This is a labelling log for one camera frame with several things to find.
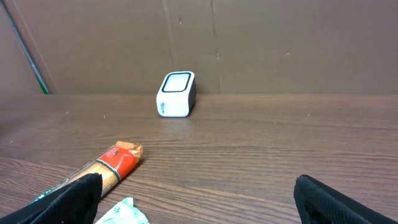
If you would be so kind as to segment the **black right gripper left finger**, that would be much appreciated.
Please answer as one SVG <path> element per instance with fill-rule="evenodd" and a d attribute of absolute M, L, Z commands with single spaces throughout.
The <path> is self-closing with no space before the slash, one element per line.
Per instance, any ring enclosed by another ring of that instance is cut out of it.
<path fill-rule="evenodd" d="M 94 222 L 103 189 L 102 176 L 86 174 L 51 194 L 1 218 L 12 224 L 79 224 Z"/>

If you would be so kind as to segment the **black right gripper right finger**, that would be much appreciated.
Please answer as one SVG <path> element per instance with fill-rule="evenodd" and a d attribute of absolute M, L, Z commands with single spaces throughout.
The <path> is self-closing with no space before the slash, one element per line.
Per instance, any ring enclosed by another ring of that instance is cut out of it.
<path fill-rule="evenodd" d="M 294 199 L 303 224 L 397 224 L 305 174 L 296 179 Z"/>

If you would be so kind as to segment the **teal wet wipes packet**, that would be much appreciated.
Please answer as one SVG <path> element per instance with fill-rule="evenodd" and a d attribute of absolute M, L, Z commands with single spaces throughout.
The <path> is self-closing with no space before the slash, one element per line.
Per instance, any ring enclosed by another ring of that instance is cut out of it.
<path fill-rule="evenodd" d="M 106 212 L 95 224 L 149 224 L 147 217 L 126 197 Z"/>

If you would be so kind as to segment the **red spaghetti packet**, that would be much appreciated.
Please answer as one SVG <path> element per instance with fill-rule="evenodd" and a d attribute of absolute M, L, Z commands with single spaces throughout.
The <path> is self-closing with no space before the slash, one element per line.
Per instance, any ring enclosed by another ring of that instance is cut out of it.
<path fill-rule="evenodd" d="M 141 143 L 118 141 L 100 155 L 99 158 L 85 164 L 81 169 L 62 180 L 58 185 L 39 195 L 31 203 L 44 198 L 86 174 L 95 173 L 102 176 L 103 189 L 101 196 L 103 197 L 136 168 L 143 155 L 144 147 Z"/>

